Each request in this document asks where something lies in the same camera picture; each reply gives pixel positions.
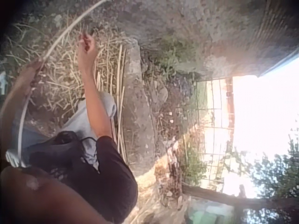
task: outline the wire mesh fence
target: wire mesh fence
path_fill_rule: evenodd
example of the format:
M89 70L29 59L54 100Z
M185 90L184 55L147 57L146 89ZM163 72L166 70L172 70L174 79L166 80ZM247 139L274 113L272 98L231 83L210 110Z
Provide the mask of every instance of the wire mesh fence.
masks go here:
M177 106L181 116L178 132L181 134L185 153L185 175L199 175L194 156L206 168L201 170L200 182L194 185L222 191L226 165L230 165L227 154L233 150L235 110L232 78L194 82L193 95L189 103Z

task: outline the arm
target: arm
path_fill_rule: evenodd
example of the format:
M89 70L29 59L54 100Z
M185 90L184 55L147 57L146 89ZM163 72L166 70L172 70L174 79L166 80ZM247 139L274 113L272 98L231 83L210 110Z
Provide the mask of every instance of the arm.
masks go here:
M78 64L85 89L89 123L98 138L101 136L112 137L110 118L106 113L93 79L93 63L97 54L95 40L90 35L80 39Z
M17 109L19 109L24 96L30 91L30 83L35 74L40 69L42 62L33 61L28 64L20 73L10 93L6 97L0 111L0 147L1 159L5 158L5 153L11 141L11 130Z

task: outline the metal fence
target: metal fence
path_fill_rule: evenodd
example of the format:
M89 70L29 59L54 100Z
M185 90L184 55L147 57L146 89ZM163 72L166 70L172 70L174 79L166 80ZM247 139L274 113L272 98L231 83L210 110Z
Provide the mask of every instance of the metal fence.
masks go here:
M201 187L221 192L226 174L225 164L230 166L231 163L227 155L233 150L233 79L209 80L193 85L195 96L192 96L188 106L181 109L187 112L179 131L184 133L185 150L187 144L192 142L199 158L207 164Z

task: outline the hand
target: hand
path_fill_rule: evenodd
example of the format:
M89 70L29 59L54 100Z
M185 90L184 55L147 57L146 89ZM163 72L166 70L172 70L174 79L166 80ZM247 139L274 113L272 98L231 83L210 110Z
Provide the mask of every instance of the hand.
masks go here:
M78 65L83 75L92 72L97 55L98 50L94 38L88 34L82 34L79 40Z
M25 68L20 72L16 82L13 85L12 91L20 91L22 94L27 95L31 89L31 82L37 72L40 71L43 61L38 59L30 62L25 66Z

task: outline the dry grass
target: dry grass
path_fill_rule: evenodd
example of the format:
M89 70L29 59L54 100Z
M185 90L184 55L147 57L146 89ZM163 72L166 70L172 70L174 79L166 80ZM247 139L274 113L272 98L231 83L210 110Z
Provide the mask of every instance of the dry grass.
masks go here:
M73 20L70 17L66 18L64 27L58 31L54 38L51 41L44 41L45 46L50 46ZM30 30L38 32L39 35L42 33L27 24L15 24L14 27L17 29L18 36L17 38L7 37L7 49L10 49L7 51L9 53L5 55L7 61L13 61L17 67L21 67L37 57L41 58L48 47L42 47L40 43L34 44L33 40L32 43L25 45L23 44L23 39ZM78 24L63 36L62 40L50 54L43 71L39 73L37 88L30 99L31 106L34 106L31 108L36 109L38 112L45 111L49 113L55 118L58 126L63 125L75 113L78 102L84 94L81 74L78 70L77 48L78 37L82 31L86 30L86 27ZM98 90L111 93L117 103L117 115L118 121L120 121L117 127L120 129L115 130L114 121L112 120L114 140L119 143L120 152L124 156L124 159L126 159L123 137L121 136L123 130L120 113L124 92L122 87L122 72L125 55L124 47L121 44L122 38L117 30L108 24L102 25L101 29L93 29L93 37L96 39L99 49L95 63L96 66L94 67L94 78ZM11 82L13 83L14 76L8 72L7 74L12 78Z

